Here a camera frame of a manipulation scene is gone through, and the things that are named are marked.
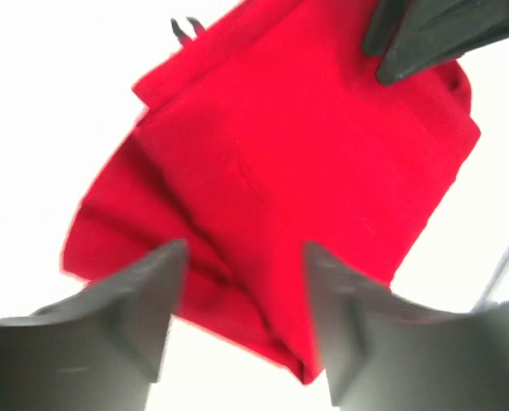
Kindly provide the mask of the red skirt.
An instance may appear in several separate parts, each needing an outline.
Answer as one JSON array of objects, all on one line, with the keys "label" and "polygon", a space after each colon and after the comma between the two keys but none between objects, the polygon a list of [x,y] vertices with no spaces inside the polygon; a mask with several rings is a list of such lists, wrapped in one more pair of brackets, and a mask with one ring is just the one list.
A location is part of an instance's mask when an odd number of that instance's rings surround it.
[{"label": "red skirt", "polygon": [[480,132],[456,62],[393,86],[361,51],[372,1],[244,1],[135,86],[142,117],[80,203],[62,267],[91,283],[190,249],[179,314],[321,371],[302,246],[389,284]]}]

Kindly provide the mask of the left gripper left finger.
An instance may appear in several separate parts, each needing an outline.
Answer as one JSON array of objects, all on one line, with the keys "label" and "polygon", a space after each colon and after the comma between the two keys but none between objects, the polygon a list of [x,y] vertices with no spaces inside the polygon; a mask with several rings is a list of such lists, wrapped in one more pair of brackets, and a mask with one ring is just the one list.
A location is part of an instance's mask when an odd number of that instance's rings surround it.
[{"label": "left gripper left finger", "polygon": [[0,319],[0,411],[142,410],[188,250],[172,241],[26,317]]}]

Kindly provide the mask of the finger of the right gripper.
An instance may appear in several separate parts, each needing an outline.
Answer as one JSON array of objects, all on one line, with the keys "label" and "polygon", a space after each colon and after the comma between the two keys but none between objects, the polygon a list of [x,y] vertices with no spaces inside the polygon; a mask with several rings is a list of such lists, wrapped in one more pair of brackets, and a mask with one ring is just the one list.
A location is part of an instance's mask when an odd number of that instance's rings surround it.
[{"label": "finger of the right gripper", "polygon": [[376,70],[382,85],[509,38],[507,1],[414,1]]},{"label": "finger of the right gripper", "polygon": [[381,56],[414,1],[380,0],[364,33],[362,50],[366,56]]}]

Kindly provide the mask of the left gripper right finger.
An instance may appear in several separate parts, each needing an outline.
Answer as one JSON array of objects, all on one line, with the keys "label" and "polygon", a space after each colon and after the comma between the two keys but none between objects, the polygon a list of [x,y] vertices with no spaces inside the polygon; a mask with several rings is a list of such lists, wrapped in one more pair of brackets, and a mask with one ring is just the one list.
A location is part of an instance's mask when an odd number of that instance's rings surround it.
[{"label": "left gripper right finger", "polygon": [[509,410],[509,301],[449,313],[407,301],[309,242],[317,352],[342,410]]}]

